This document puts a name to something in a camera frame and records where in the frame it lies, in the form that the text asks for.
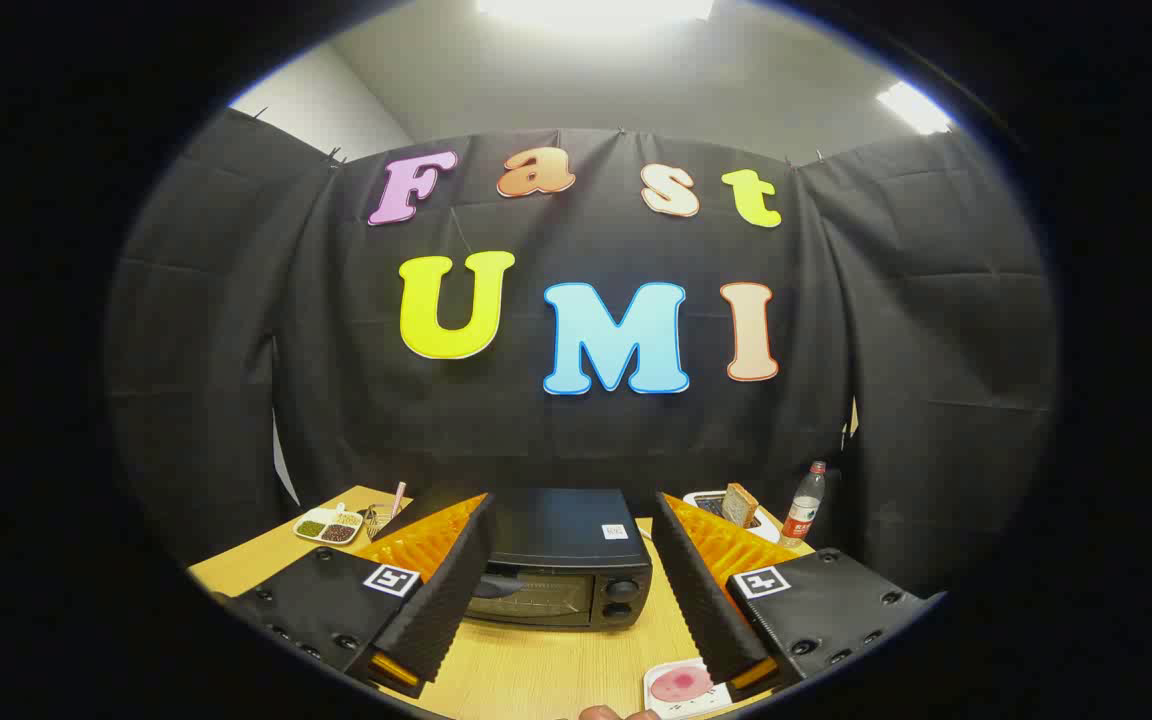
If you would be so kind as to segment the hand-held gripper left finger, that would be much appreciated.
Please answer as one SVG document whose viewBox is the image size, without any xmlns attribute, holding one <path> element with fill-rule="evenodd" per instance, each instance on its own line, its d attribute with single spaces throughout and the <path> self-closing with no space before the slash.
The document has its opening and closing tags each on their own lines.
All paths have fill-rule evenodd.
<svg viewBox="0 0 1152 720">
<path fill-rule="evenodd" d="M 434 682 L 492 551 L 492 493 L 410 516 L 356 553 L 319 544 L 227 611 L 340 675 L 410 698 Z"/>
</svg>

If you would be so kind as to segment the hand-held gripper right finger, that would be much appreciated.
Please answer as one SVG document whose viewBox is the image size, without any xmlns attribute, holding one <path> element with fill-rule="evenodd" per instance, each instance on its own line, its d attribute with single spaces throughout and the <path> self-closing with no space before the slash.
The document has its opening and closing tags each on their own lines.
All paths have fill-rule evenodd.
<svg viewBox="0 0 1152 720">
<path fill-rule="evenodd" d="M 942 600 L 840 550 L 795 552 L 664 493 L 652 537 L 710 679 L 733 700 L 864 659 Z"/>
</svg>

